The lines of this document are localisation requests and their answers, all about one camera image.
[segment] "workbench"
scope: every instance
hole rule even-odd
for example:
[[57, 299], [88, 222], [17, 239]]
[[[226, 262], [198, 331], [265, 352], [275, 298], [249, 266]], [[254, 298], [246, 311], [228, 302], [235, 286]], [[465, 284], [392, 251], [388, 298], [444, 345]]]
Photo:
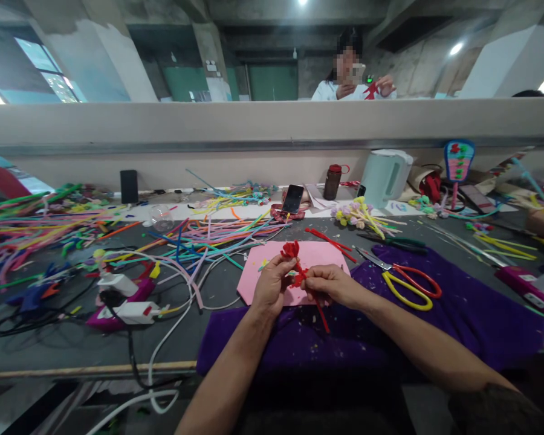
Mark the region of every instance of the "workbench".
[[[398, 221], [407, 222], [403, 226], [402, 236], [422, 240], [438, 253], [457, 264], [465, 272], [480, 281], [491, 286], [496, 291], [503, 293], [512, 300], [526, 305], [525, 301], [514, 293], [508, 286], [494, 277], [494, 269], [479, 263], [474, 257], [469, 256], [462, 249], [442, 240], [435, 232], [420, 224], [424, 216], [403, 216], [395, 217]], [[525, 213], [521, 211], [501, 213], [500, 219], [503, 222], [522, 226]], [[436, 223], [467, 240], [473, 240], [472, 233], [465, 229], [465, 221], [457, 219], [438, 219]], [[357, 237], [360, 232], [352, 227], [343, 228], [330, 218], [307, 217], [303, 221], [295, 221], [293, 226], [281, 231], [273, 240], [319, 240], [315, 236], [306, 233], [305, 228], [314, 227], [347, 246], [360, 246], [370, 249], [372, 242]], [[130, 228], [99, 244], [93, 244], [88, 249], [71, 253], [68, 260], [72, 263], [79, 263], [91, 256], [97, 248], [119, 248], [119, 247], [140, 247], [151, 241], [147, 234], [147, 228], [138, 225]], [[538, 266], [544, 264], [544, 246], [529, 238], [516, 236], [508, 230], [496, 228], [491, 235], [500, 239], [515, 240], [539, 247], [537, 252], [538, 261], [515, 260], [520, 266], [525, 267], [534, 274], [539, 274]], [[169, 250], [169, 247], [161, 246], [150, 250], [149, 254], [161, 254]], [[356, 251], [352, 255], [360, 260]], [[234, 256], [240, 264], [244, 264], [244, 257], [240, 254]], [[13, 273], [9, 280], [23, 278], [37, 274], [46, 269], [48, 264], [56, 261], [58, 265], [63, 263], [58, 250], [43, 250], [35, 254], [31, 260], [34, 263], [22, 271]], [[355, 265], [347, 260], [350, 268]], [[125, 271], [131, 278], [137, 277], [143, 271], [143, 265]], [[47, 303], [53, 307], [62, 305], [77, 292], [84, 290], [93, 279], [84, 278], [84, 272], [64, 284], [61, 293]], [[172, 274], [172, 271], [164, 268], [160, 278]], [[223, 306], [238, 297], [236, 285], [241, 275], [241, 270], [228, 261], [220, 263], [209, 274], [206, 283], [202, 288], [202, 299], [206, 306]], [[25, 285], [18, 285], [0, 293], [0, 304], [9, 296], [25, 288]], [[76, 306], [82, 306], [80, 312], [88, 313], [95, 310], [95, 297], [97, 286], [91, 289], [76, 301]], [[170, 304], [172, 307], [179, 306], [189, 297], [187, 286], [181, 277], [177, 277], [157, 287], [151, 295], [151, 300], [159, 306]], [[231, 308], [244, 306], [239, 300]], [[5, 308], [0, 312], [0, 318], [12, 313], [11, 308]], [[144, 370], [151, 357], [151, 353], [159, 340], [172, 327], [178, 314], [170, 314], [159, 319], [155, 324], [141, 327], [134, 332], [134, 344], [137, 362], [140, 369]], [[190, 312], [181, 324], [175, 329], [168, 342], [163, 346], [158, 355], [156, 373], [186, 372], [195, 369], [195, 360], [204, 331], [210, 318], [210, 311], [199, 312], [197, 304], [194, 303]], [[63, 321], [58, 324], [45, 326], [40, 330], [21, 333], [12, 337], [0, 338], [0, 379], [20, 378], [26, 376], [44, 376], [53, 379], [79, 379], [79, 378], [129, 378], [131, 367], [128, 360], [127, 336], [125, 332], [118, 332], [104, 335], [101, 332], [91, 329], [78, 321]]]

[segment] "scissors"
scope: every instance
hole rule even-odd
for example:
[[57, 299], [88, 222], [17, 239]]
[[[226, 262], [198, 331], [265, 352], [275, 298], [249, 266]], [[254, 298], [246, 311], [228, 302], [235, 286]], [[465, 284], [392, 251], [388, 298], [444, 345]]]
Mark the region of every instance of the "scissors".
[[[433, 302], [430, 298], [433, 299], [439, 299], [441, 297], [441, 288], [439, 285], [429, 277], [425, 272], [422, 272], [418, 269], [410, 268], [408, 266], [399, 266], [398, 264], [388, 264], [381, 260], [379, 260], [374, 255], [370, 254], [369, 252], [365, 251], [364, 249], [358, 248], [357, 251], [359, 254], [361, 254], [365, 259], [371, 261], [372, 263], [376, 264], [383, 270], [383, 278], [385, 279], [385, 282], [387, 283], [387, 287], [393, 292], [393, 294], [404, 304], [409, 305], [411, 308], [414, 308], [419, 311], [429, 311], [433, 307]], [[395, 270], [399, 274], [401, 274], [408, 282], [402, 281], [396, 276], [392, 275], [391, 272], [389, 272], [391, 269]], [[409, 275], [407, 275], [406, 272], [413, 272], [416, 273], [422, 277], [424, 277], [433, 289], [435, 290], [435, 293], [430, 292], [429, 290], [423, 288], [421, 285], [417, 284], [417, 282], [414, 281], [413, 278], [411, 278]], [[409, 299], [405, 298], [405, 296], [401, 295], [395, 286], [393, 285], [392, 281], [402, 285], [406, 289], [411, 290], [413, 293], [415, 293], [417, 296], [422, 298], [425, 301], [425, 305], [418, 305], [414, 302], [411, 302]]]
[[383, 245], [399, 248], [403, 251], [407, 251], [407, 252], [411, 252], [411, 253], [419, 254], [419, 255], [427, 255], [426, 244], [419, 240], [406, 239], [405, 237], [389, 237], [389, 236], [385, 236], [384, 239], [381, 239], [380, 237], [373, 236], [371, 234], [364, 234], [364, 233], [360, 233], [357, 235], [364, 239], [372, 240], [373, 242], [379, 242], [379, 243], [382, 243]]

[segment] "white kettle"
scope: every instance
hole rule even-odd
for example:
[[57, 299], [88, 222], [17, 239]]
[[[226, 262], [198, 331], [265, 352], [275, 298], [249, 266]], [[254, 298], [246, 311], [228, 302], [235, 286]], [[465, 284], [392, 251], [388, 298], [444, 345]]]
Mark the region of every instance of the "white kettle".
[[364, 196], [365, 204], [384, 208], [387, 201], [403, 193], [413, 157], [400, 150], [371, 151], [364, 168], [357, 196]]

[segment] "pink card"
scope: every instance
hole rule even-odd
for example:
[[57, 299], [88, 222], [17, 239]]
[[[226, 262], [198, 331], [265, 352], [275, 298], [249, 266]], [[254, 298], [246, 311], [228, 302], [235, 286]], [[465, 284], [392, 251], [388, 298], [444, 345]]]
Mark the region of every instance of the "pink card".
[[[258, 269], [266, 259], [268, 262], [280, 254], [282, 247], [286, 242], [268, 242], [264, 246], [257, 246], [250, 250], [246, 266], [238, 283], [238, 293], [247, 305], [252, 304], [254, 299], [254, 290], [256, 282], [260, 277]], [[346, 265], [345, 257], [334, 246], [328, 242], [298, 242], [300, 251], [300, 265], [303, 269], [316, 265], [336, 264], [342, 265], [343, 270], [350, 275], [349, 268]], [[314, 302], [308, 301], [306, 292], [300, 288], [288, 288], [284, 296], [284, 306], [295, 305], [314, 305]]]

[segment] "gray table surface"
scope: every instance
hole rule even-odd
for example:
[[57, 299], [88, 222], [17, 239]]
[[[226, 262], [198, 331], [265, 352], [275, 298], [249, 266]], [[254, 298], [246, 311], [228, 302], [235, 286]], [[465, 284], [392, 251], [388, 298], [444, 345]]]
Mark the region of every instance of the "gray table surface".
[[[502, 213], [501, 220], [510, 224], [523, 224], [525, 214], [523, 212]], [[428, 229], [426, 226], [419, 224], [417, 216], [395, 217], [398, 221], [407, 222], [408, 225], [403, 227], [402, 235], [422, 240], [428, 246], [437, 250], [440, 254], [459, 266], [471, 276], [488, 284], [496, 291], [503, 293], [512, 300], [525, 304], [524, 300], [515, 294], [508, 286], [503, 284], [494, 277], [494, 269], [479, 263], [475, 258], [470, 257], [462, 249], [444, 242], [436, 233]], [[457, 219], [438, 219], [436, 223], [443, 228], [452, 231], [460, 237], [472, 240], [471, 233], [465, 229], [464, 221]], [[369, 249], [372, 242], [357, 237], [358, 230], [353, 228], [342, 228], [329, 218], [321, 219], [305, 219], [304, 221], [295, 222], [291, 228], [287, 228], [281, 232], [275, 240], [318, 240], [315, 236], [304, 231], [307, 227], [314, 227], [317, 230], [325, 233], [331, 238], [335, 238], [339, 242], [351, 246], [361, 246]], [[140, 247], [149, 243], [152, 239], [150, 236], [143, 237], [146, 229], [138, 225], [130, 230], [124, 231], [116, 237], [112, 237], [105, 242], [102, 242], [100, 247], [121, 247], [135, 246]], [[518, 242], [540, 247], [537, 254], [538, 261], [529, 262], [517, 260], [519, 265], [524, 266], [531, 272], [538, 274], [538, 266], [544, 264], [544, 247], [537, 242], [520, 236], [515, 236], [508, 230], [500, 228], [492, 231], [494, 237], [508, 240], [516, 240]], [[69, 256], [71, 263], [83, 261], [97, 248], [94, 244], [87, 250], [72, 253]], [[167, 251], [166, 246], [161, 246], [150, 250], [152, 254], [160, 254]], [[353, 256], [360, 258], [358, 253], [354, 252]], [[58, 250], [46, 250], [39, 254], [35, 254], [32, 258], [35, 263], [28, 266], [26, 270], [12, 274], [11, 280], [29, 276], [44, 271], [47, 265], [52, 261], [57, 261], [62, 264], [63, 259], [60, 257]], [[235, 256], [236, 261], [240, 264], [244, 263], [244, 258], [241, 255]], [[349, 261], [349, 267], [352, 267], [352, 262]], [[134, 278], [143, 270], [143, 266], [137, 266], [125, 273]], [[171, 274], [170, 269], [164, 269], [160, 277]], [[240, 278], [241, 271], [230, 262], [222, 262], [209, 274], [206, 283], [202, 289], [202, 298], [207, 306], [222, 306], [226, 305], [238, 297], [236, 293], [236, 285]], [[70, 299], [76, 292], [79, 292], [92, 279], [86, 279], [82, 276], [74, 278], [66, 284], [60, 295], [51, 299], [49, 304], [60, 306], [62, 303]], [[19, 285], [15, 288], [10, 288], [6, 293], [0, 293], [0, 303], [7, 297], [21, 291], [25, 288], [24, 285]], [[94, 299], [97, 293], [97, 287], [93, 286], [81, 299], [77, 300], [76, 306], [82, 305], [82, 312], [89, 312], [95, 309]], [[178, 306], [185, 302], [188, 298], [187, 286], [183, 280], [178, 277], [173, 279], [154, 290], [151, 300], [158, 305], [164, 306], [170, 303], [171, 306]], [[244, 306], [243, 301], [238, 301], [233, 307]], [[11, 312], [10, 308], [0, 312], [0, 318], [5, 317]], [[148, 363], [151, 353], [155, 346], [172, 327], [173, 322], [177, 318], [176, 315], [165, 316], [161, 321], [134, 332], [134, 343], [138, 363]], [[174, 333], [169, 338], [168, 342], [163, 346], [162, 351], [156, 360], [158, 363], [171, 363], [177, 361], [194, 361], [198, 355], [199, 344], [201, 342], [207, 323], [210, 318], [210, 311], [200, 313], [197, 304], [194, 303], [190, 312], [176, 328]], [[123, 366], [119, 372], [129, 373], [127, 338], [124, 332], [103, 335], [99, 331], [91, 329], [84, 324], [73, 323], [71, 321], [61, 322], [56, 325], [49, 325], [41, 330], [22, 333], [12, 337], [0, 338], [0, 372], [12, 372], [20, 370], [56, 370], [56, 369], [74, 369], [81, 367], [99, 368], [101, 375], [111, 373], [107, 370], [109, 366]]]

